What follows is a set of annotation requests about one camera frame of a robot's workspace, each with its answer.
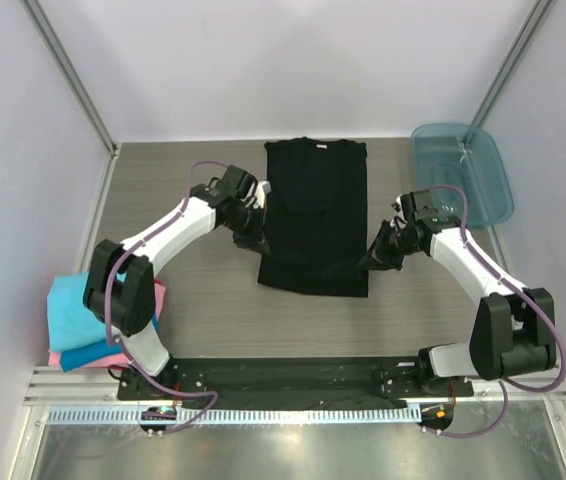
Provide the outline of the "light blue folded shirt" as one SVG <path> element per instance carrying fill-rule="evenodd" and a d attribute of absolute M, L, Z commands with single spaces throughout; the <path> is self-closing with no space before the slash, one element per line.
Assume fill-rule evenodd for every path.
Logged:
<path fill-rule="evenodd" d="M 49 346 L 63 353 L 106 340 L 104 324 L 83 304 L 88 273 L 56 277 L 47 295 Z M 107 351 L 120 353 L 119 345 Z"/>

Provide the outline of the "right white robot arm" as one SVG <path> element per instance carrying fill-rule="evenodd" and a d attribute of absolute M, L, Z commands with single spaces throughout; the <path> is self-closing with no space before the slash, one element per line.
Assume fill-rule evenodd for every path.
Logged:
<path fill-rule="evenodd" d="M 425 347 L 414 383 L 433 396 L 452 377 L 502 380 L 521 390 L 546 393 L 566 378 L 566 347 L 555 326 L 554 300 L 544 288 L 516 280 L 473 239 L 467 216 L 438 209 L 432 188 L 397 198 L 394 216 L 381 227 L 358 266 L 399 270 L 405 257 L 423 253 L 443 266 L 476 307 L 466 342 Z"/>

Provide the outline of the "right frame post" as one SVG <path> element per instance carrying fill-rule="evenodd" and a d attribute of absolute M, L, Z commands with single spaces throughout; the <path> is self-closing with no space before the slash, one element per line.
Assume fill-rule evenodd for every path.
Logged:
<path fill-rule="evenodd" d="M 472 118 L 472 126 L 481 128 L 485 124 L 555 4 L 554 0 L 535 0 L 532 3 Z"/>

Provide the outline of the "frame post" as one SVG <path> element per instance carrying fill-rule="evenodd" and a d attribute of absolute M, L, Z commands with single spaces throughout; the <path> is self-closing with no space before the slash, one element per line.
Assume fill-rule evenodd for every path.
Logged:
<path fill-rule="evenodd" d="M 43 40 L 52 59 L 75 96 L 89 123 L 95 130 L 110 157 L 114 157 L 118 146 L 106 127 L 96 105 L 82 82 L 70 56 L 64 48 L 52 23 L 37 0 L 22 0 L 21 5 L 30 17 L 38 35 Z"/>
<path fill-rule="evenodd" d="M 472 118 L 472 126 L 481 128 L 485 124 L 555 4 L 554 0 L 535 0 L 532 3 Z"/>

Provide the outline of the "left frame post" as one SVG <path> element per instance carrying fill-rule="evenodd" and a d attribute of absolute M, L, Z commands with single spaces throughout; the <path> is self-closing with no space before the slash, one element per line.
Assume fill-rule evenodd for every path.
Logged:
<path fill-rule="evenodd" d="M 114 157 L 118 146 L 106 127 L 96 105 L 82 82 L 70 56 L 64 48 L 52 23 L 37 0 L 22 0 L 21 5 L 30 17 L 38 35 L 43 40 L 52 59 L 75 96 L 89 123 L 95 130 L 110 157 Z"/>

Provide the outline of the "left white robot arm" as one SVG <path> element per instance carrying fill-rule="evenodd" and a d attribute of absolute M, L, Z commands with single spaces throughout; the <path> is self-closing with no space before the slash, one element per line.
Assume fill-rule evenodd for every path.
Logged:
<path fill-rule="evenodd" d="M 187 246 L 219 227 L 232 232 L 234 244 L 267 254 L 264 221 L 270 183 L 227 165 L 220 178 L 189 185 L 168 214 L 121 242 L 103 240 L 93 251 L 83 305 L 104 325 L 106 341 L 117 344 L 140 375 L 140 387 L 151 398 L 206 397 L 206 392 L 174 390 L 171 355 L 153 323 L 155 279 Z"/>

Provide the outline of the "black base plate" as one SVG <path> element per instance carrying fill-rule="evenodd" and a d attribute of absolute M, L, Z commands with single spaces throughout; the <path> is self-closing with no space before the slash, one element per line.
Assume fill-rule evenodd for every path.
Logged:
<path fill-rule="evenodd" d="M 223 410 L 401 408 L 417 398 L 473 395 L 461 377 L 436 379 L 414 356 L 172 359 L 157 381 L 185 392 L 215 391 Z"/>

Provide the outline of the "black t shirt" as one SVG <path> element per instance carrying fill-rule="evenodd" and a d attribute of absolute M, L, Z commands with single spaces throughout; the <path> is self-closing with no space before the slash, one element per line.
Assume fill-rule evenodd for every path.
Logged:
<path fill-rule="evenodd" d="M 267 142 L 265 237 L 259 284 L 315 296 L 365 298 L 367 146 L 307 137 Z"/>

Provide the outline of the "teal plastic bin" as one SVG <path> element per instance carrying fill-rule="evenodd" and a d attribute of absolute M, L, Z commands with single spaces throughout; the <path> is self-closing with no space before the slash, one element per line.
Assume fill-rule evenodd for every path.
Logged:
<path fill-rule="evenodd" d="M 417 127 L 411 135 L 417 185 L 432 187 L 436 205 L 470 227 L 507 221 L 514 211 L 497 145 L 486 131 L 459 123 Z"/>

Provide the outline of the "dark blue folded shirt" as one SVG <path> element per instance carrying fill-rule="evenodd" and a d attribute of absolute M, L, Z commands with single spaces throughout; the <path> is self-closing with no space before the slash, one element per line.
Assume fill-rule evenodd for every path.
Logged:
<path fill-rule="evenodd" d="M 62 323 L 54 328 L 53 333 L 48 365 L 59 367 L 64 372 L 126 366 L 129 363 L 120 346 L 108 345 L 104 325 L 90 315 L 75 322 Z"/>

